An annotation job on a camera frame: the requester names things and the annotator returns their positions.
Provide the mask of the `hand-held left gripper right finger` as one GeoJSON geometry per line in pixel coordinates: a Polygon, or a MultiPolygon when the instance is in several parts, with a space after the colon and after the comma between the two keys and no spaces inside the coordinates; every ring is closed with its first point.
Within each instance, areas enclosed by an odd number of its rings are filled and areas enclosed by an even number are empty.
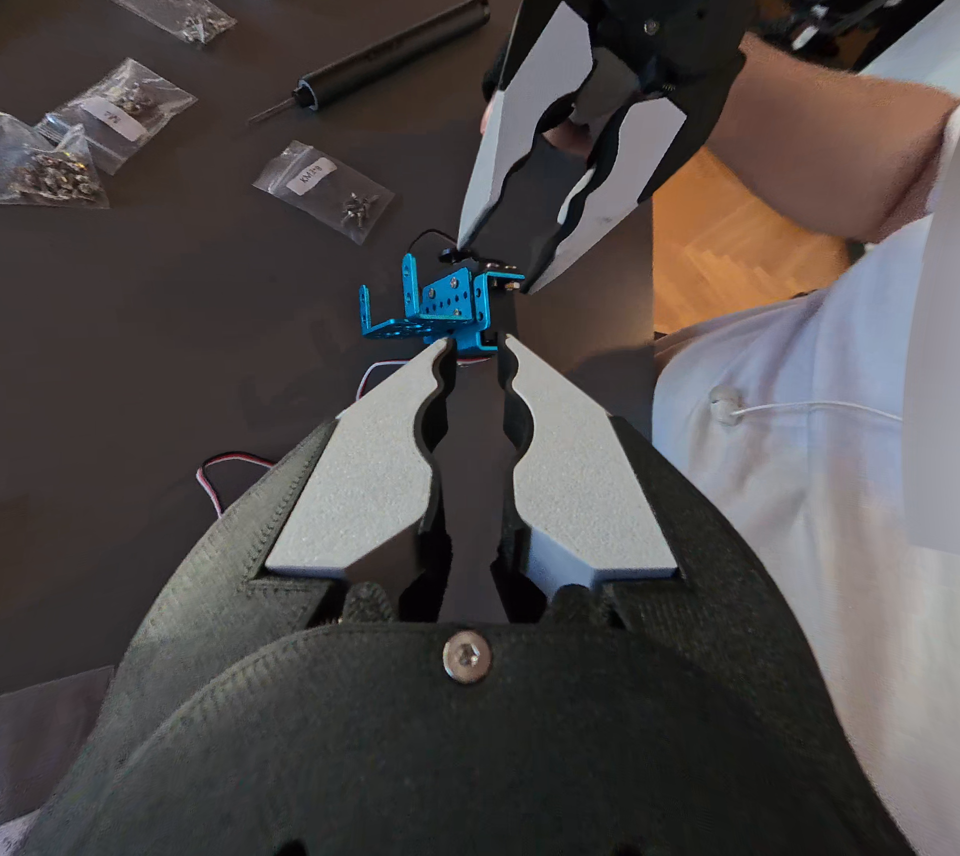
{"type": "Polygon", "coordinates": [[[566,586],[669,579],[678,572],[612,416],[520,339],[498,347],[503,431],[513,447],[498,578],[546,601],[566,586]]]}

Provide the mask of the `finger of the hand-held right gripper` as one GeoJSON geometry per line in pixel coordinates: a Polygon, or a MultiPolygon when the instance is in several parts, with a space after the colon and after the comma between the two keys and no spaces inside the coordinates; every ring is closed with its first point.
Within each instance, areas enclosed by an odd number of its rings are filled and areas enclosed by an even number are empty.
{"type": "Polygon", "coordinates": [[[637,101],[613,114],[594,147],[593,164],[563,201],[557,227],[524,292],[546,287],[637,208],[686,118],[665,97],[637,101]]]}
{"type": "Polygon", "coordinates": [[[533,150],[545,113],[580,88],[593,59],[588,24],[567,2],[559,2],[510,82],[490,101],[463,198],[460,249],[472,244],[498,204],[510,170],[533,150]]]}

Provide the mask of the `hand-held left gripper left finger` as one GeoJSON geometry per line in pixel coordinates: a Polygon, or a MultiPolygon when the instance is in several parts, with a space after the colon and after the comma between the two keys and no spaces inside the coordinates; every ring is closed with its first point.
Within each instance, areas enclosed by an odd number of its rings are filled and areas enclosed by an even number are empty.
{"type": "Polygon", "coordinates": [[[435,450],[449,430],[457,349],[427,346],[337,418],[265,566],[283,577],[373,582],[392,603],[438,606],[452,548],[435,450]]]}

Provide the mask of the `black servo with blue bracket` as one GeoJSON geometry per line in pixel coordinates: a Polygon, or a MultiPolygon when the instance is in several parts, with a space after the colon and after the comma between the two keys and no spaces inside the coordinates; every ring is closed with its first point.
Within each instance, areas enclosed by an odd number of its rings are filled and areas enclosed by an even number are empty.
{"type": "Polygon", "coordinates": [[[412,252],[401,263],[403,316],[372,321],[370,290],[359,289],[361,334],[371,340],[421,338],[426,345],[449,338],[462,359],[486,357],[498,350],[494,328],[494,299],[522,287],[524,277],[510,265],[482,260],[479,268],[462,267],[420,286],[418,263],[412,252]]]}

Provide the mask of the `person's right forearm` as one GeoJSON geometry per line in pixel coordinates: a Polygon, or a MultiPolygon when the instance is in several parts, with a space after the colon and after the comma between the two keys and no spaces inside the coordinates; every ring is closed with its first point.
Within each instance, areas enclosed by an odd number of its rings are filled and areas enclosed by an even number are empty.
{"type": "Polygon", "coordinates": [[[806,229],[878,243],[927,212],[958,99],[787,55],[745,34],[745,64],[706,146],[806,229]]]}

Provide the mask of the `dark desk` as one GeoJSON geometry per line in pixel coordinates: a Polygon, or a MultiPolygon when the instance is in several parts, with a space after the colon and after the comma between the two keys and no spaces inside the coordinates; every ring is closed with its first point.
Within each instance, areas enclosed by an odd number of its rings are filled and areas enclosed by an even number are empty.
{"type": "Polygon", "coordinates": [[[520,0],[317,112],[301,76],[465,0],[210,0],[206,46],[111,0],[2,0],[2,110],[26,123],[135,58],[197,102],[105,179],[110,207],[2,206],[2,693],[114,666],[213,518],[227,450],[283,456],[389,344],[402,254],[454,233],[481,78],[520,0]],[[366,240],[256,188],[291,141],[393,192],[366,240]]]}

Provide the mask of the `person's right hand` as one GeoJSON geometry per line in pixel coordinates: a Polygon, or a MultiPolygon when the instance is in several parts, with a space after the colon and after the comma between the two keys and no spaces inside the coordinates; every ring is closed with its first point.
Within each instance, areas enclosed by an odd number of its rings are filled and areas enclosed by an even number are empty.
{"type": "Polygon", "coordinates": [[[590,126],[576,124],[570,119],[546,130],[543,137],[554,148],[582,159],[590,156],[594,146],[590,126]]]}

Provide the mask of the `black screwdriver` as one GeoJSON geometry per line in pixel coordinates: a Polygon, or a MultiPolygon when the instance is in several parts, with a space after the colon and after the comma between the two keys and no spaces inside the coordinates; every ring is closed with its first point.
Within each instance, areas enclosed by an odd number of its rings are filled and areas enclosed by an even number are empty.
{"type": "Polygon", "coordinates": [[[247,119],[257,125],[292,107],[317,112],[486,25],[489,0],[465,0],[299,78],[290,96],[247,119]]]}

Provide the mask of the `person's white shirt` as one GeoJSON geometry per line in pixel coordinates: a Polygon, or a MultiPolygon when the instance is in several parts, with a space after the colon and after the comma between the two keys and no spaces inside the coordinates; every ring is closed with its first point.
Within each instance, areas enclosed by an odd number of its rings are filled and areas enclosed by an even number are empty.
{"type": "Polygon", "coordinates": [[[829,287],[658,342],[653,404],[654,446],[774,577],[919,854],[959,833],[958,107],[945,132],[922,218],[829,287]]]}

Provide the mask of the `clear screw bag white label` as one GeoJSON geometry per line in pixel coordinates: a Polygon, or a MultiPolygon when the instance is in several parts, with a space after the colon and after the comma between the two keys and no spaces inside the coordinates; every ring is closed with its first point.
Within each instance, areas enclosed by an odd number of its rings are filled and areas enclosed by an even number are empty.
{"type": "Polygon", "coordinates": [[[395,197],[353,167],[298,140],[269,160],[252,185],[358,245],[395,197]]]}

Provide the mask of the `long clear screw bag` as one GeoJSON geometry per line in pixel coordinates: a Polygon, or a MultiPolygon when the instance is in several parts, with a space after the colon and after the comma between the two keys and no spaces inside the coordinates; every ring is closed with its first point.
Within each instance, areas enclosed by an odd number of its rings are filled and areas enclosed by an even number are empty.
{"type": "Polygon", "coordinates": [[[96,168],[114,176],[197,98],[133,58],[101,81],[44,114],[38,133],[58,143],[82,126],[96,168]]]}

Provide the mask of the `bag full of screws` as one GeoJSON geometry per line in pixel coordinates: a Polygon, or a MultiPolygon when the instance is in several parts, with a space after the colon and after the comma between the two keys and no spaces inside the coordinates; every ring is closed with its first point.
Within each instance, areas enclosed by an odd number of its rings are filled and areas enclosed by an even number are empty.
{"type": "Polygon", "coordinates": [[[2,113],[1,204],[109,208],[84,126],[68,128],[53,143],[2,113]]]}

